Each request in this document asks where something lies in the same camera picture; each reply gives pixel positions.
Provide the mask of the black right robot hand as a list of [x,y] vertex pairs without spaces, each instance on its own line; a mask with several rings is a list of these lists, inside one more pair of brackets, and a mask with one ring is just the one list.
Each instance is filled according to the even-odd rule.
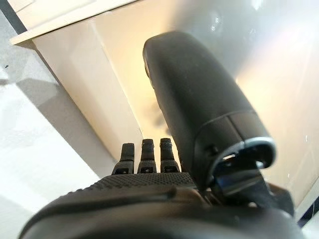
[[302,239],[288,190],[269,184],[276,145],[232,77],[193,36],[167,32],[143,47],[171,132],[122,146],[110,176],[36,213],[22,239]]

